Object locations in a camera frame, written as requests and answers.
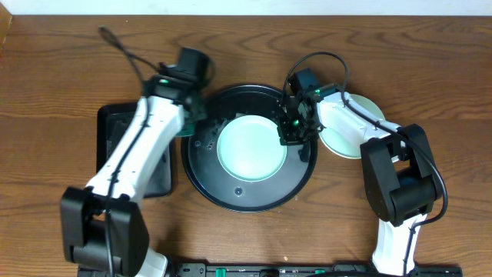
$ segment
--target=white plate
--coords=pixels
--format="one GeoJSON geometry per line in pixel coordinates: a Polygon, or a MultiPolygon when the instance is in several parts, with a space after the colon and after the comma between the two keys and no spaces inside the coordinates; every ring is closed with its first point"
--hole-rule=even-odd
{"type": "MultiPolygon", "coordinates": [[[[352,99],[361,105],[363,108],[367,109],[369,112],[375,114],[378,118],[384,119],[383,112],[379,107],[374,104],[371,100],[360,95],[351,95],[352,99]]],[[[347,159],[360,159],[361,158],[361,148],[359,146],[355,147],[350,142],[347,141],[343,136],[338,134],[332,128],[326,128],[320,133],[321,141],[330,149],[333,153],[347,158],[347,159]]]]}
{"type": "Polygon", "coordinates": [[[280,145],[277,125],[268,118],[245,115],[225,126],[217,155],[224,170],[246,182],[268,179],[284,164],[287,146],[280,145]]]}

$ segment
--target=wooden table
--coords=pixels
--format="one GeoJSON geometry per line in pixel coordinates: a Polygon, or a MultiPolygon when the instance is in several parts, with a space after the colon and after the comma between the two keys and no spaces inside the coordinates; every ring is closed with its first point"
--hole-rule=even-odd
{"type": "MultiPolygon", "coordinates": [[[[312,16],[15,17],[0,58],[0,275],[75,275],[62,254],[58,201],[95,173],[98,109],[139,96],[99,25],[154,62],[173,63],[181,46],[208,53],[218,72],[206,94],[238,82],[281,86],[310,52],[343,56],[348,91],[372,99],[392,122],[424,127],[447,182],[448,213],[421,230],[417,262],[492,275],[492,19],[312,16]]],[[[335,60],[308,64],[342,81],[335,60]]],[[[217,207],[194,189],[180,158],[172,195],[144,207],[151,246],[180,261],[368,261],[377,238],[361,162],[321,143],[306,187],[271,211],[217,207]]],[[[440,201],[434,207],[432,215],[440,201]]]]}

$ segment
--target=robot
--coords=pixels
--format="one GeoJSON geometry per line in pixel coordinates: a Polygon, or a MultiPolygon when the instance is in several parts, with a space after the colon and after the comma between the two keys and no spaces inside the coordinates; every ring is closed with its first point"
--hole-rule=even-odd
{"type": "MultiPolygon", "coordinates": [[[[104,35],[129,60],[136,57],[113,34],[104,35]]],[[[143,96],[135,116],[111,157],[85,189],[65,191],[60,203],[65,258],[91,269],[90,273],[79,271],[80,276],[106,276],[106,272],[138,277],[176,275],[166,257],[148,247],[149,235],[140,208],[151,174],[167,145],[180,132],[192,133],[193,125],[206,118],[200,91],[208,83],[210,64],[210,58],[200,51],[183,48],[176,66],[157,68],[158,74],[142,82],[143,96]],[[104,221],[95,219],[103,213],[104,221]]],[[[426,270],[414,264],[421,226],[439,219],[426,220],[427,214],[441,197],[444,206],[440,217],[447,207],[445,185],[435,168],[424,130],[418,125],[402,128],[371,114],[345,91],[346,82],[320,85],[309,68],[292,74],[294,69],[284,86],[286,91],[289,84],[294,94],[279,101],[285,111],[277,122],[279,142],[304,144],[316,139],[323,129],[332,128],[359,145],[367,200],[379,218],[377,247],[369,266],[353,266],[348,271],[333,267],[313,274],[462,276],[460,268],[426,270]],[[394,171],[393,162],[407,160],[408,168],[394,171]]],[[[200,274],[204,269],[219,277],[229,270],[204,266],[200,274]]],[[[275,276],[270,270],[258,271],[275,276]]]]}

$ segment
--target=white background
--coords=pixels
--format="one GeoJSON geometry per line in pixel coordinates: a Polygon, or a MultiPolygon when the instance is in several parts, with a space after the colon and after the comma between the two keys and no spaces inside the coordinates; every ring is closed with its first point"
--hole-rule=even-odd
{"type": "Polygon", "coordinates": [[[0,0],[13,15],[492,15],[492,0],[0,0]]]}

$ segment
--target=round black tray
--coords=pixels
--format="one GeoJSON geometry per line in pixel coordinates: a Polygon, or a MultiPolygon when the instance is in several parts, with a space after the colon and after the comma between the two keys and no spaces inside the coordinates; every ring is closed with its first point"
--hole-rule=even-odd
{"type": "Polygon", "coordinates": [[[229,175],[218,161],[216,143],[222,129],[243,115],[259,115],[274,121],[282,111],[282,92],[265,85],[237,85],[207,99],[208,119],[199,122],[195,134],[181,141],[183,166],[195,188],[213,203],[238,212],[261,212],[284,204],[306,184],[314,170],[317,141],[288,146],[284,164],[268,179],[246,182],[229,175]],[[309,148],[308,162],[299,151],[309,148]]]}

